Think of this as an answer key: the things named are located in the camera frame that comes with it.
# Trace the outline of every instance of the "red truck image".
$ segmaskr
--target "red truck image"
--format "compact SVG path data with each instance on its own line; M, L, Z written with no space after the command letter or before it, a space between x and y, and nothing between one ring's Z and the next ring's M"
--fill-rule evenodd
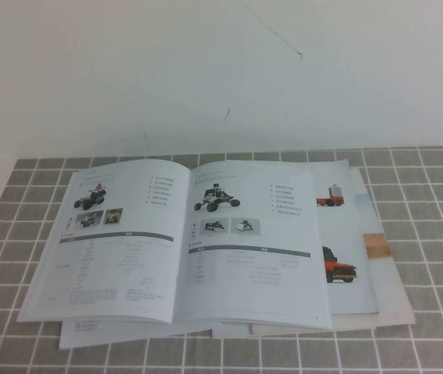
M327 283L332 283L334 279L343 280L351 283L356 275L356 267L349 263L338 263L337 257L333 255L329 247L323 247L323 258L325 259L325 272L327 274Z
M344 204L343 191L338 185L329 187L329 197L316 199L316 204L321 206L341 206Z

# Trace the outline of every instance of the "white page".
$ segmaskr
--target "white page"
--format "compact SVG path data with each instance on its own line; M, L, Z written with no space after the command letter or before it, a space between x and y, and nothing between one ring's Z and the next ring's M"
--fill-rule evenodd
M240 204L195 210L215 184ZM308 173L243 161L201 166L192 171L185 221L180 320L330 326Z
M19 321L119 316L170 322L189 176L180 164L159 160L77 173ZM76 207L99 183L104 201Z

